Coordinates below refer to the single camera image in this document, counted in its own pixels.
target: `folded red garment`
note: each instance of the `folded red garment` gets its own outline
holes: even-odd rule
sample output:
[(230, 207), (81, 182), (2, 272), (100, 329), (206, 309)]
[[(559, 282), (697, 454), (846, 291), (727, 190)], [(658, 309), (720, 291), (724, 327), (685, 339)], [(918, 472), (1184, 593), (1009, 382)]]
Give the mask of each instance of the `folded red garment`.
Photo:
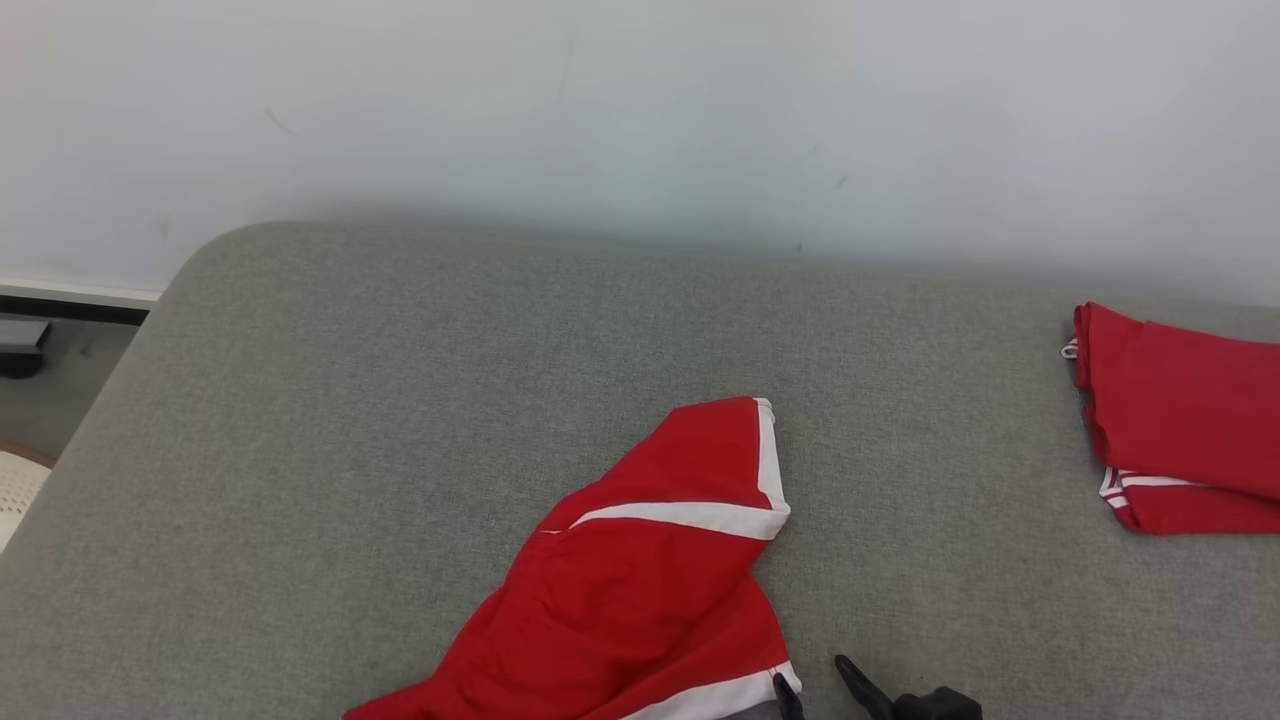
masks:
[(680, 407), (552, 510), (434, 675), (343, 719), (713, 720), (799, 689), (751, 578), (790, 511), (767, 400)]
[(1280, 345), (1075, 310), (1101, 495), (1157, 534), (1280, 533)]

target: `white baseboard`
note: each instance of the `white baseboard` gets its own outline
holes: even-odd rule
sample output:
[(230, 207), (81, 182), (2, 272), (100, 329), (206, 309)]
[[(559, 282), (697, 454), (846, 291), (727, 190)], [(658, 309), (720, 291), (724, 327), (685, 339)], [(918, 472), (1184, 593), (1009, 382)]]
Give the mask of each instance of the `white baseboard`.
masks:
[(151, 310), (155, 307), (156, 301), (160, 300), (159, 292), (147, 290), (100, 287), (31, 278), (10, 278), (5, 275), (0, 275), (0, 295), (31, 297), (33, 300), (106, 305), (109, 307), (131, 307), (134, 310)]

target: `white wall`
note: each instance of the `white wall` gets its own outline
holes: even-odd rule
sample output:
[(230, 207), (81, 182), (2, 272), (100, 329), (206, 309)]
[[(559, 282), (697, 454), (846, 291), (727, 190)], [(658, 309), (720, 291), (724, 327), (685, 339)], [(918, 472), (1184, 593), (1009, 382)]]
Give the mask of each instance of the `white wall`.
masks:
[(0, 3), (0, 275), (308, 218), (1280, 305), (1280, 4)]

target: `white perforated object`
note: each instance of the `white perforated object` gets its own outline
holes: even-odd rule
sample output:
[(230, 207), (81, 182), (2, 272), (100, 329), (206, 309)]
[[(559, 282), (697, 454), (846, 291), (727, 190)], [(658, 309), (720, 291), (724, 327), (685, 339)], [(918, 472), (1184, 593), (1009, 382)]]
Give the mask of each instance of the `white perforated object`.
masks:
[(27, 516), (31, 501), (49, 478), (49, 468), (0, 451), (0, 552)]

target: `black strip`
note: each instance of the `black strip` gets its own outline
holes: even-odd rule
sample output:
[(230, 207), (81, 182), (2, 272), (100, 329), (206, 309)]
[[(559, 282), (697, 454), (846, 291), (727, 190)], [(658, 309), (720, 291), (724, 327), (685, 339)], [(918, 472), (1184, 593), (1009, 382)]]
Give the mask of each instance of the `black strip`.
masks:
[(147, 310), (136, 307), (113, 307), (110, 305), (91, 305), (88, 302), (67, 302), (64, 300), (35, 300), (0, 295), (0, 313), (12, 315), (32, 315), (36, 318), (65, 318), (68, 320), (88, 320), (91, 323), (115, 323), (118, 325), (141, 325), (147, 319)]

